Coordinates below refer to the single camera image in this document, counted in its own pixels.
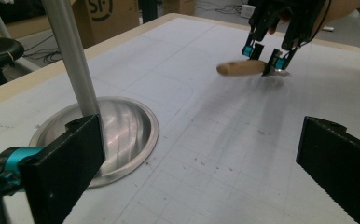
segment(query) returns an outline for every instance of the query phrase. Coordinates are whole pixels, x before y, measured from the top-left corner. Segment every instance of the white table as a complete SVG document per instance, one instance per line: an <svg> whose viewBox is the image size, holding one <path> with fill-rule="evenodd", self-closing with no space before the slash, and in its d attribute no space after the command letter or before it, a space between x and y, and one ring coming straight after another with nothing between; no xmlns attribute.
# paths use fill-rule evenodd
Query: white table
<svg viewBox="0 0 360 224"><path fill-rule="evenodd" d="M360 51L303 47L291 77L221 77L244 59L247 28L168 15L86 50L98 96L124 96L159 120L136 171L87 190L65 223L354 223L296 164L303 118L360 138ZM267 60L282 39L267 36ZM0 87L0 152L76 102L62 63ZM13 223L33 223L24 193L6 197Z"/></svg>

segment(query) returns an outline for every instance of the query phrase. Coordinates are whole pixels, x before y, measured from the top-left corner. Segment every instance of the floor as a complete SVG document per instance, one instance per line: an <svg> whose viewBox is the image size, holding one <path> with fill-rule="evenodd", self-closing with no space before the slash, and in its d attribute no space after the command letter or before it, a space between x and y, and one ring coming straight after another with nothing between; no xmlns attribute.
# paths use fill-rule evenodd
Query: floor
<svg viewBox="0 0 360 224"><path fill-rule="evenodd" d="M197 0L195 16L247 25L248 20L240 15L239 6L242 2L244 1L228 0L226 1L227 5L223 5L219 0ZM162 16L162 5L158 6L158 10L159 16ZM333 32L322 31L316 38L360 48L360 16L357 12L340 21L333 21L329 26L334 28ZM278 31L285 32L285 30L286 24L280 23ZM23 37L19 41L25 47L25 59L39 67L54 63L61 58L50 30ZM19 67L7 67L4 74L7 80L10 81L26 75L27 72L22 71Z"/></svg>

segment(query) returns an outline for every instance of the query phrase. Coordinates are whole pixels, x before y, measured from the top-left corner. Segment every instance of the power strip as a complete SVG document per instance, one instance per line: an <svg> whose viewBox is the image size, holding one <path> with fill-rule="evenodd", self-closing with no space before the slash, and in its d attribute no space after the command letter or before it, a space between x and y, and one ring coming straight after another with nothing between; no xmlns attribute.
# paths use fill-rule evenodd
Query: power strip
<svg viewBox="0 0 360 224"><path fill-rule="evenodd" d="M256 7L249 6L249 5L242 5L241 17L250 19L253 15L255 8Z"/></svg>

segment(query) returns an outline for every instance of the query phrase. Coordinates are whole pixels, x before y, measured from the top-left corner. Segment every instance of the logo on cardboard box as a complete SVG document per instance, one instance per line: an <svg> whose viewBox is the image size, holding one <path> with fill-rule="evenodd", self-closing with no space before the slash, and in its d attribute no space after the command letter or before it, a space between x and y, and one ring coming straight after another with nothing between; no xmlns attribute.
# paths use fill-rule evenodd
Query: logo on cardboard box
<svg viewBox="0 0 360 224"><path fill-rule="evenodd" d="M88 0L92 21L104 21L113 13L113 0Z"/></svg>

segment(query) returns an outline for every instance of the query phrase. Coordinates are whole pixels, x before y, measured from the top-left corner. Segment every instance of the table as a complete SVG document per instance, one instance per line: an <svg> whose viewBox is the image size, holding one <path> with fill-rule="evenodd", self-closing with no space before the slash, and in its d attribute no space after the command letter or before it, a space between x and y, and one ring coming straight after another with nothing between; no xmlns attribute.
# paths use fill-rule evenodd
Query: table
<svg viewBox="0 0 360 224"><path fill-rule="evenodd" d="M96 94L147 105L160 134L142 166L87 190L65 223L354 223L295 158L305 116L360 138L360 50L313 42L291 77L219 76L247 30L170 14L86 50ZM267 36L261 59L280 43ZM0 152L75 102L62 62L0 87ZM13 223L33 223L24 193L6 203Z"/></svg>

